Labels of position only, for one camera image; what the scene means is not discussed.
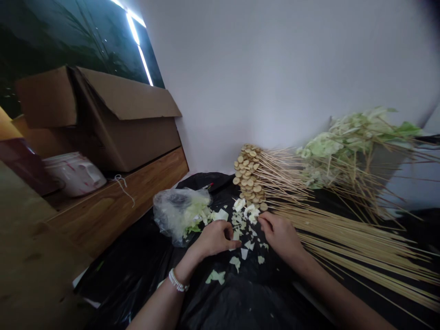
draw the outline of pearl bracelet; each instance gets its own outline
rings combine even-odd
[[[177,280],[176,276],[174,275],[174,268],[171,268],[170,272],[168,273],[168,277],[172,285],[176,287],[177,291],[179,292],[188,291],[189,285],[185,286]]]

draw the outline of string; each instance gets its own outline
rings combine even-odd
[[[124,187],[122,186],[120,180],[124,181],[125,188],[127,188],[127,183],[126,183],[125,179],[124,179],[120,174],[116,174],[116,175],[115,175],[115,178],[114,178],[112,181],[117,181],[117,182],[119,183],[119,186],[121,187],[122,191],[123,191],[128,197],[130,197],[130,198],[132,199],[132,201],[133,201],[133,206],[132,206],[132,208],[134,208],[134,206],[136,205],[136,201],[134,200],[133,197],[131,197],[131,195],[130,195],[129,193],[127,193],[127,192],[125,191],[125,189],[124,189]]]

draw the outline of white bucket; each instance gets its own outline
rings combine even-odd
[[[101,171],[80,152],[46,158],[43,163],[60,189],[71,197],[91,193],[107,182]]]

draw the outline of white wall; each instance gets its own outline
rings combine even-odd
[[[417,0],[138,1],[191,172],[377,105],[417,123],[439,100],[440,39]]]

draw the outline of clear plastic bag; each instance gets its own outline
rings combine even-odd
[[[211,197],[206,189],[163,190],[153,199],[154,221],[162,234],[172,238],[175,247],[184,248],[187,228],[200,223],[198,215],[209,204]]]

